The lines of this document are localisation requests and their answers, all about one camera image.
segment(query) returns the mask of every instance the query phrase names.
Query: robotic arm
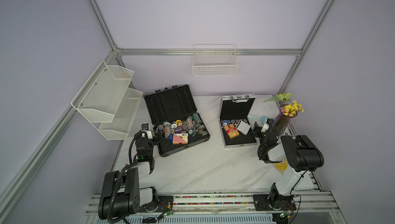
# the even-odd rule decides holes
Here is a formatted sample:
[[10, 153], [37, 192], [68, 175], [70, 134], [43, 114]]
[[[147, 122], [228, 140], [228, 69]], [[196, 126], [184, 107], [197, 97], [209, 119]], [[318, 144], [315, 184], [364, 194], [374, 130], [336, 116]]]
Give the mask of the robotic arm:
[[265, 163], [279, 163], [285, 158], [288, 167], [282, 177], [273, 183], [270, 194], [264, 197], [264, 203], [259, 203], [264, 210], [286, 209], [292, 205], [292, 191], [299, 185], [304, 174], [315, 171], [323, 165], [323, 156], [318, 148], [305, 135], [281, 136], [277, 144], [277, 134], [274, 130], [273, 119], [268, 119], [269, 129], [262, 132], [262, 127], [255, 123], [253, 133], [259, 138], [258, 156]]
[[104, 177], [101, 190], [98, 215], [101, 220], [115, 223], [128, 215], [136, 214], [140, 208], [154, 211], [160, 204], [155, 187], [141, 188], [139, 180], [153, 172], [155, 160], [154, 142], [157, 138], [149, 131], [148, 124], [142, 125], [142, 131], [136, 133], [136, 156], [130, 165], [121, 171], [111, 171]]

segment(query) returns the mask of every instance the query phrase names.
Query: open black case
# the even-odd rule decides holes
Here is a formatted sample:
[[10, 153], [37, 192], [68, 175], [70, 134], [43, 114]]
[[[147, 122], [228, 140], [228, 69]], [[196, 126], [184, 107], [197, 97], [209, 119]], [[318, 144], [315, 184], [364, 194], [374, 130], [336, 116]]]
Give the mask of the open black case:
[[[198, 111], [189, 85], [183, 85], [155, 94], [146, 95], [144, 99], [151, 117], [151, 122], [155, 126], [154, 130], [158, 125], [163, 124], [165, 121], [170, 123], [178, 119], [184, 121], [188, 116], [193, 113], [197, 113]], [[189, 135], [188, 144], [173, 144], [169, 139], [164, 138], [163, 141], [158, 144], [159, 155], [161, 157], [166, 157], [186, 148], [203, 143], [209, 140], [209, 138], [210, 133], [205, 136], [196, 134], [195, 137]]]
[[225, 148], [240, 147], [247, 145], [256, 145], [254, 135], [252, 134], [252, 128], [249, 130], [247, 135], [240, 133], [235, 138], [230, 138], [222, 127], [221, 121], [223, 120], [247, 120], [248, 114], [251, 110], [252, 105], [255, 101], [255, 95], [234, 95], [234, 96], [223, 96], [220, 105], [220, 126], [222, 130], [222, 138], [224, 139]]

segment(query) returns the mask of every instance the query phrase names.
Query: green leaf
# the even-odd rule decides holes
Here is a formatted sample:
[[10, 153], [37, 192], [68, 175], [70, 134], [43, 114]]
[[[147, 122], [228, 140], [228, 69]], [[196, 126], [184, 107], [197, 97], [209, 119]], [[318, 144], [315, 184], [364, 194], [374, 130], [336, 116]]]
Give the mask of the green leaf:
[[276, 95], [277, 100], [283, 101], [284, 100], [284, 95]]
[[289, 100], [292, 97], [292, 93], [285, 93], [285, 99]]
[[274, 100], [277, 100], [277, 97], [271, 97], [271, 98], [265, 100], [264, 103], [265, 102], [271, 102], [271, 101], [274, 101]]

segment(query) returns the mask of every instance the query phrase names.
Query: white table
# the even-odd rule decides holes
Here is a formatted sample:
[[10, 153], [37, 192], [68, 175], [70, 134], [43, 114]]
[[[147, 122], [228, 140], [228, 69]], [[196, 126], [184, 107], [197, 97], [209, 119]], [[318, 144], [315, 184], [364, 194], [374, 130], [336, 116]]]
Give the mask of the white table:
[[[250, 114], [261, 117], [276, 117], [279, 113], [274, 102], [263, 103], [270, 95], [257, 95]], [[154, 148], [154, 171], [140, 180], [140, 188], [154, 186], [158, 193], [208, 193], [208, 192], [268, 192], [274, 182], [281, 177], [273, 164], [260, 161], [258, 145], [237, 148], [224, 148], [219, 125], [220, 96], [194, 97], [197, 112], [210, 133], [207, 142], [187, 148], [168, 157], [160, 157]], [[256, 120], [249, 119], [250, 124]], [[121, 148], [115, 170], [129, 164], [130, 142], [142, 123], [153, 125], [144, 99], [131, 127], [129, 138]], [[133, 145], [132, 156], [136, 154]], [[309, 177], [304, 177], [297, 190], [313, 189]]]

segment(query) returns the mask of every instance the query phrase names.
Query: yellow object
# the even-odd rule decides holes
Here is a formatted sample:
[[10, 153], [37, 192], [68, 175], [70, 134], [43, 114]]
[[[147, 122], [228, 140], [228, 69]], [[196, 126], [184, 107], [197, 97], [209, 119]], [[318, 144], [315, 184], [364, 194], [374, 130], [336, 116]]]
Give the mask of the yellow object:
[[284, 161], [280, 163], [273, 163], [274, 167], [276, 167], [277, 170], [279, 170], [281, 173], [284, 173], [285, 169], [288, 167], [288, 161], [287, 159], [284, 159]]

